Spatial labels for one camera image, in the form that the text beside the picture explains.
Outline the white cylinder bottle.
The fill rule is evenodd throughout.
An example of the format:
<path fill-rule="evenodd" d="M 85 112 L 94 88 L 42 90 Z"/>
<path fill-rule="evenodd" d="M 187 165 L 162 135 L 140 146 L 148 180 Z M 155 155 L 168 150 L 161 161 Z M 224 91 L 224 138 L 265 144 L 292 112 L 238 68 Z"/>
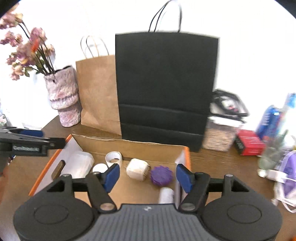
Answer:
<path fill-rule="evenodd" d="M 169 187 L 162 187 L 159 191 L 159 204 L 171 204 L 174 202 L 174 191 Z"/>

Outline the blue drink can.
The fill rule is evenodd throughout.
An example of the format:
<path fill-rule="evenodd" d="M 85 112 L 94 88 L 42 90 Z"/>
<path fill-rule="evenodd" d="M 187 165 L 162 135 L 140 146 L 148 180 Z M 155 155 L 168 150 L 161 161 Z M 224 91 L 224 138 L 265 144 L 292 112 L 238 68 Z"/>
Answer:
<path fill-rule="evenodd" d="M 255 131 L 256 135 L 263 141 L 268 142 L 278 133 L 278 125 L 281 119 L 281 111 L 274 105 L 269 106 L 264 112 L 262 119 Z"/>

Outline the clear plastic grain container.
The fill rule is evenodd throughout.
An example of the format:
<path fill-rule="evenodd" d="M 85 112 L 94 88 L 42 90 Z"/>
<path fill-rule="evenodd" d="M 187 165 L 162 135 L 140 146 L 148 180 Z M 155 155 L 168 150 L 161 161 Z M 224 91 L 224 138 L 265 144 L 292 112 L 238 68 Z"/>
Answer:
<path fill-rule="evenodd" d="M 210 116 L 204 133 L 202 147 L 208 150 L 227 152 L 234 142 L 243 122 Z"/>

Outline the white thread spool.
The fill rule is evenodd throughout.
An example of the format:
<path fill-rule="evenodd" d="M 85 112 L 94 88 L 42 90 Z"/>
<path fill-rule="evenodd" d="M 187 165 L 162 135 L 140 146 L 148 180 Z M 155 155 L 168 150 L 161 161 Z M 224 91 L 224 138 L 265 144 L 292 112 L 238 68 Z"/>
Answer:
<path fill-rule="evenodd" d="M 133 158 L 126 167 L 126 174 L 134 180 L 144 181 L 150 169 L 148 162 Z"/>

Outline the dried pink flower bouquet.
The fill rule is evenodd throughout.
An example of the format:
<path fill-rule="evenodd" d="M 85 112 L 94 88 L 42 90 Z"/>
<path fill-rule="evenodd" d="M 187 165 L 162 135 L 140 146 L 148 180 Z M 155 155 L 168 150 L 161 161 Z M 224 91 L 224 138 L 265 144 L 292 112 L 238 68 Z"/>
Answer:
<path fill-rule="evenodd" d="M 52 58 L 55 57 L 55 49 L 47 44 L 47 37 L 42 28 L 28 30 L 23 22 L 23 15 L 7 12 L 1 18 L 1 29 L 11 29 L 19 26 L 25 33 L 25 41 L 21 34 L 7 31 L 1 39 L 1 45 L 10 45 L 14 48 L 6 63 L 11 66 L 12 80 L 19 80 L 21 76 L 30 76 L 31 71 L 45 76 L 56 73 Z"/>

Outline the pink textured flower vase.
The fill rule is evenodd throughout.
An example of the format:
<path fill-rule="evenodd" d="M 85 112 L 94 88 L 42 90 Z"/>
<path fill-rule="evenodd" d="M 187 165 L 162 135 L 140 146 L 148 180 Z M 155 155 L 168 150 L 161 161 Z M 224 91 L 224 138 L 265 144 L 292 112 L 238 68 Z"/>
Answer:
<path fill-rule="evenodd" d="M 82 106 L 79 97 L 76 70 L 72 66 L 44 76 L 52 109 L 58 111 L 63 127 L 72 127 L 81 121 Z"/>

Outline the purple tissue pack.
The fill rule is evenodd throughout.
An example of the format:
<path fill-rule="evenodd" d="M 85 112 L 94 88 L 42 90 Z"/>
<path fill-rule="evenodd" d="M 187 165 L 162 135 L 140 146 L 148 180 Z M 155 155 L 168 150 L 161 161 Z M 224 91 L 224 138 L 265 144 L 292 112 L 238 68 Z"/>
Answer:
<path fill-rule="evenodd" d="M 277 200 L 295 207 L 295 151 L 289 152 L 281 161 L 279 171 L 287 175 L 284 183 L 277 182 L 274 186 Z"/>

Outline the small red box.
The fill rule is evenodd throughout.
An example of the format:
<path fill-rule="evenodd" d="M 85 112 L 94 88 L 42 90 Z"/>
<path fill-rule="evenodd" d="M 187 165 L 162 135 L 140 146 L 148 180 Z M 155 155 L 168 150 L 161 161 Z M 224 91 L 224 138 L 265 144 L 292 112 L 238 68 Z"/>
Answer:
<path fill-rule="evenodd" d="M 265 149 L 265 143 L 250 130 L 240 130 L 234 139 L 234 145 L 240 156 L 260 156 Z"/>

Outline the brown paper shopping bag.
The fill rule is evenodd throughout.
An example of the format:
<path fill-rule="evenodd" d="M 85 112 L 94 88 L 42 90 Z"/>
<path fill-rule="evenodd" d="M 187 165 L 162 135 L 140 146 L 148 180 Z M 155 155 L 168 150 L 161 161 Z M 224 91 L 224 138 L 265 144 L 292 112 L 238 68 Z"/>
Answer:
<path fill-rule="evenodd" d="M 84 59 L 76 62 L 79 96 L 82 104 L 81 124 L 121 135 L 117 99 L 115 56 L 104 42 L 82 37 Z"/>

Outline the black glasses on container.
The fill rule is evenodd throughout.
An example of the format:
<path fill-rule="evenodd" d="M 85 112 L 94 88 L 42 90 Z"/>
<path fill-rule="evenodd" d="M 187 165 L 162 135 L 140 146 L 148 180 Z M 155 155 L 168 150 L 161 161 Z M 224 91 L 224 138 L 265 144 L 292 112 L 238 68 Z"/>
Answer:
<path fill-rule="evenodd" d="M 241 99 L 233 93 L 216 89 L 212 92 L 210 104 L 211 116 L 241 121 L 249 116 L 249 112 Z"/>

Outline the white plastic jar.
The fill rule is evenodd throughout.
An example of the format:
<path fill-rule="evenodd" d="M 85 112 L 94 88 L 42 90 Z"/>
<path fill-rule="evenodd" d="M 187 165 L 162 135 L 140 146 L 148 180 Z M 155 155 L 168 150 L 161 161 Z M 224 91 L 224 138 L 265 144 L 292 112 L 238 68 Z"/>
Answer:
<path fill-rule="evenodd" d="M 94 164 L 92 154 L 76 151 L 71 154 L 61 171 L 61 175 L 69 174 L 73 179 L 85 178 Z"/>

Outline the white tape roll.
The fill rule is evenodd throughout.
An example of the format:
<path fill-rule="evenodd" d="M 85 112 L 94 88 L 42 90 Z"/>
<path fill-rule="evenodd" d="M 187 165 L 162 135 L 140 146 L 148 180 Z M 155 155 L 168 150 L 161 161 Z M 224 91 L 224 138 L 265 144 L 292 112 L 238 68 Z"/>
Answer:
<path fill-rule="evenodd" d="M 108 168 L 110 168 L 114 164 L 118 164 L 121 167 L 123 163 L 122 154 L 117 151 L 109 152 L 105 156 L 105 162 Z"/>

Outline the white round lid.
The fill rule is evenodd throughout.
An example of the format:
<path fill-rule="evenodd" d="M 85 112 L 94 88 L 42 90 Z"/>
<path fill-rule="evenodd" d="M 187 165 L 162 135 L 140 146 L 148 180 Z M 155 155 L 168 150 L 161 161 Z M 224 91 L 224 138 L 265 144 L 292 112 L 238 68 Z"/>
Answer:
<path fill-rule="evenodd" d="M 108 166 L 104 163 L 96 164 L 92 169 L 93 172 L 100 172 L 100 173 L 104 173 L 107 170 L 108 170 Z"/>

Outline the black paper shopping bag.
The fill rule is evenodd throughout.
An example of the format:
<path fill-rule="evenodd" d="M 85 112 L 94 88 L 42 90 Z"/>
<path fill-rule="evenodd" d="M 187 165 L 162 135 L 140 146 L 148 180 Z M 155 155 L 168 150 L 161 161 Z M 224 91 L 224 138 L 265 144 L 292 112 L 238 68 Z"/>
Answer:
<path fill-rule="evenodd" d="M 115 36 L 121 136 L 197 152 L 210 113 L 219 40 L 158 32 L 162 13 L 154 15 L 147 32 Z"/>

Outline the clear plastic water bottle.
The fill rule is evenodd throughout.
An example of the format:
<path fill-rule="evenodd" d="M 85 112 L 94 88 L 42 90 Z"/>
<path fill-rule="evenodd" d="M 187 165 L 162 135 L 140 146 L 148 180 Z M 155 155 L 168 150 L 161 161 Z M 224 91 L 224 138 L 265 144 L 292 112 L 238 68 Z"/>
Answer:
<path fill-rule="evenodd" d="M 283 156 L 295 145 L 295 93 L 287 96 L 281 111 L 278 132 L 274 138 L 265 143 L 265 149 L 258 161 L 262 170 L 273 169 Z"/>

